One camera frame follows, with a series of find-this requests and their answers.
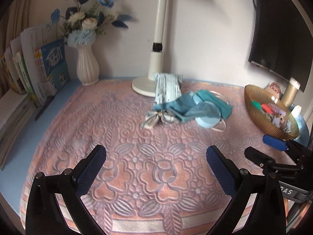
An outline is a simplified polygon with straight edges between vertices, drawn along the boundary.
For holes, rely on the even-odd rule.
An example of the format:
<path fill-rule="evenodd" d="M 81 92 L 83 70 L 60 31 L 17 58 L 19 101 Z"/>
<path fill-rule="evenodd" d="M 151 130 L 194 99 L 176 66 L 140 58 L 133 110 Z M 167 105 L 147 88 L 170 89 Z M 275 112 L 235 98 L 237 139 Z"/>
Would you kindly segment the white blue tissue pack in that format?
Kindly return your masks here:
<path fill-rule="evenodd" d="M 302 107 L 300 105 L 296 105 L 293 107 L 291 114 L 295 119 L 298 119 L 301 115 Z"/>

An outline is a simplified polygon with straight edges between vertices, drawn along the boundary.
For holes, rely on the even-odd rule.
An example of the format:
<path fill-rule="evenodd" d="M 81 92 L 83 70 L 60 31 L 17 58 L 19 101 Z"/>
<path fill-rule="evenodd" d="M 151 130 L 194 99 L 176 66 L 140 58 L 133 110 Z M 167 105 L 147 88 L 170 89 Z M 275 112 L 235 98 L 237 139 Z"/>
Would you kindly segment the white ribbed vase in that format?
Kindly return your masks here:
<path fill-rule="evenodd" d="M 83 86 L 94 85 L 99 81 L 99 63 L 92 51 L 92 43 L 78 45 L 77 77 Z"/>

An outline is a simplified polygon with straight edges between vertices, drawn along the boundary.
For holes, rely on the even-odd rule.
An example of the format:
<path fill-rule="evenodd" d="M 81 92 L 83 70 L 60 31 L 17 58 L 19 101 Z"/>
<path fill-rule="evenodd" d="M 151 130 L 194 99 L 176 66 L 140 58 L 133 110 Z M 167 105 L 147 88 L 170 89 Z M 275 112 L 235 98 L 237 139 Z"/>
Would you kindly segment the blue cover book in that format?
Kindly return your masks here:
<path fill-rule="evenodd" d="M 71 80 L 65 58 L 64 41 L 59 39 L 51 42 L 42 46 L 40 51 L 47 78 L 45 82 L 47 94 L 54 96 Z"/>

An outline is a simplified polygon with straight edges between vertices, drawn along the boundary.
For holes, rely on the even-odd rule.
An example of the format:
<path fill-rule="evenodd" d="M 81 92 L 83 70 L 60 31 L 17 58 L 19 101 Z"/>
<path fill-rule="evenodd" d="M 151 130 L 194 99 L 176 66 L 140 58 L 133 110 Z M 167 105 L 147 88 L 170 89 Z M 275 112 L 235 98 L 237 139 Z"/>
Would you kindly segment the green wet wipes pack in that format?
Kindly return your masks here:
<path fill-rule="evenodd" d="M 181 95 L 183 76 L 170 73 L 155 73 L 155 100 L 153 108 L 159 109 L 165 103 L 177 100 Z"/>

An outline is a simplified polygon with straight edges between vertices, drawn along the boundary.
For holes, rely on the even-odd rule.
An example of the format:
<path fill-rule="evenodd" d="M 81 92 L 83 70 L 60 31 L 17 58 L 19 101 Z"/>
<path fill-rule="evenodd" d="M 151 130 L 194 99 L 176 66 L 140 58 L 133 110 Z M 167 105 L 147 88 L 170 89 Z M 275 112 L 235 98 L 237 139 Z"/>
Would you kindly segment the blue artificial flowers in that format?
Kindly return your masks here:
<path fill-rule="evenodd" d="M 132 21 L 132 16 L 115 12 L 106 13 L 107 9 L 112 9 L 115 0 L 95 0 L 93 5 L 86 11 L 83 5 L 89 0 L 72 0 L 73 7 L 68 7 L 65 15 L 61 15 L 59 9 L 55 9 L 51 14 L 51 23 L 57 25 L 60 20 L 60 30 L 62 38 L 69 47 L 78 47 L 94 43 L 97 36 L 106 34 L 106 25 L 112 25 L 115 28 L 127 29 L 128 21 Z"/>

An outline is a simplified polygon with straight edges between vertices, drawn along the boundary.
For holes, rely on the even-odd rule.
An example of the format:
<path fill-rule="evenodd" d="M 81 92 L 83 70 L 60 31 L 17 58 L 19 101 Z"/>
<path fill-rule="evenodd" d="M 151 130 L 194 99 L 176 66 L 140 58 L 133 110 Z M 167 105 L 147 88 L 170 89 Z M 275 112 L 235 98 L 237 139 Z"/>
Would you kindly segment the white desk lamp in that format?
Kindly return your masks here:
<path fill-rule="evenodd" d="M 167 0 L 158 0 L 148 75 L 146 77 L 138 77 L 132 81 L 132 89 L 136 93 L 151 98 L 155 97 L 156 93 L 155 76 L 157 73 L 162 73 L 163 70 L 163 34 L 165 29 L 166 8 Z"/>

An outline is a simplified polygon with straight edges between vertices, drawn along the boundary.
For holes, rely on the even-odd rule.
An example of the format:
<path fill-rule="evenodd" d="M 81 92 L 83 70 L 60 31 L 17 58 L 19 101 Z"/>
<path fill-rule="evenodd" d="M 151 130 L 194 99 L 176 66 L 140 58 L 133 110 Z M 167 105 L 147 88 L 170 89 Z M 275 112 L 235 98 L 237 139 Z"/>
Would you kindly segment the light blue face mask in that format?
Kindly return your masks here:
<path fill-rule="evenodd" d="M 196 117 L 195 121 L 200 127 L 217 132 L 224 132 L 227 128 L 226 122 L 221 115 Z"/>

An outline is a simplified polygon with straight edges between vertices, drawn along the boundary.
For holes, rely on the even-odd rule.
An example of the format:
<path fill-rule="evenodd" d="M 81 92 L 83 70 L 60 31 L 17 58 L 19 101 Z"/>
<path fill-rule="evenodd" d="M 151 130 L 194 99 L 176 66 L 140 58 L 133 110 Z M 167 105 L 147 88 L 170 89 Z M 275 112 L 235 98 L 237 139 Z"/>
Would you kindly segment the black wall television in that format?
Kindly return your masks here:
<path fill-rule="evenodd" d="M 255 0 L 256 23 L 249 62 L 304 91 L 312 66 L 312 35 L 292 0 Z"/>

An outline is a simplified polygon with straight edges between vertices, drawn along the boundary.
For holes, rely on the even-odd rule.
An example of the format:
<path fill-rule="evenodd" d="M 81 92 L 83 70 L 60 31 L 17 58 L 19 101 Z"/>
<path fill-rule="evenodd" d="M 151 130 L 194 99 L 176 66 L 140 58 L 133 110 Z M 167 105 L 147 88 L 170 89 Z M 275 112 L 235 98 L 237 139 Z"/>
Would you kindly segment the golden wicker bowl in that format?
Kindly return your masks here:
<path fill-rule="evenodd" d="M 297 122 L 288 108 L 266 90 L 254 85 L 246 85 L 244 98 L 250 119 L 264 134 L 282 140 L 295 139 L 300 135 Z M 279 114 L 282 114 L 291 122 L 291 132 L 289 134 L 285 134 L 283 130 L 272 124 L 272 118 Z"/>

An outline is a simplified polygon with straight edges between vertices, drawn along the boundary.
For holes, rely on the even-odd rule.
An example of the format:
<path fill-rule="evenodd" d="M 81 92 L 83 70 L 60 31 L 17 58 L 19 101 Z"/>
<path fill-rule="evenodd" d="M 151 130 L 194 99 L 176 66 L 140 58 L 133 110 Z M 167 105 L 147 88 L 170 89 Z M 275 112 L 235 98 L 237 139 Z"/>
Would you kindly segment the gold thermos bottle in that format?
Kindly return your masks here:
<path fill-rule="evenodd" d="M 292 105 L 299 89 L 300 83 L 294 79 L 293 77 L 290 78 L 288 86 L 285 89 L 285 92 L 281 98 L 281 102 L 285 105 L 286 108 L 290 108 Z"/>

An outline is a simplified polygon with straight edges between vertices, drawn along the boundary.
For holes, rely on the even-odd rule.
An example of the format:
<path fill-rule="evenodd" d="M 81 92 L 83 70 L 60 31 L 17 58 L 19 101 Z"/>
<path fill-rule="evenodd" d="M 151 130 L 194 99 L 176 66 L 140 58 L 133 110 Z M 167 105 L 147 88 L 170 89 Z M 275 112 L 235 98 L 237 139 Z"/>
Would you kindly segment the stack of books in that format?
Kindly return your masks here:
<path fill-rule="evenodd" d="M 27 28 L 1 57 L 9 90 L 1 97 L 1 168 L 33 113 L 44 111 L 71 78 L 58 24 Z"/>

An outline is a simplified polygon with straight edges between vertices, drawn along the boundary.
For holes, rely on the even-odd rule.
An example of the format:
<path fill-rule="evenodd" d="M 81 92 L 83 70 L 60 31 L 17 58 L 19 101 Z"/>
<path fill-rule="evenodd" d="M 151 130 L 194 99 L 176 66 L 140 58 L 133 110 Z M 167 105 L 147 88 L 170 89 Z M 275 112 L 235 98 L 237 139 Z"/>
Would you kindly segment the pink embossed table mat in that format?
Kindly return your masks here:
<path fill-rule="evenodd" d="M 21 220 L 37 172 L 60 174 L 98 144 L 107 159 L 82 201 L 107 234 L 206 234 L 230 200 L 207 164 L 211 145 L 252 174 L 262 170 L 245 158 L 250 146 L 278 163 L 291 163 L 262 142 L 247 114 L 243 88 L 185 81 L 181 89 L 222 94 L 232 106 L 226 130 L 204 129 L 194 120 L 146 129 L 142 125 L 153 100 L 136 94 L 131 80 L 79 87 L 35 150 L 22 190 Z"/>

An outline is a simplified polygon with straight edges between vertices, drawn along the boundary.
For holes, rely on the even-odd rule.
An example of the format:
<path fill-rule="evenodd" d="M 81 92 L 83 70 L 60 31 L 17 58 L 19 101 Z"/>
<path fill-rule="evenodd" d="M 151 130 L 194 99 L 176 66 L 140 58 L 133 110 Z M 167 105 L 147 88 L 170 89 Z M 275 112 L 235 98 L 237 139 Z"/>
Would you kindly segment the plaid bow hair clip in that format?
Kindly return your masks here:
<path fill-rule="evenodd" d="M 171 111 L 167 110 L 149 110 L 145 114 L 145 122 L 142 124 L 143 128 L 152 129 L 158 122 L 162 122 L 166 125 L 175 125 L 180 123 L 178 117 Z"/>

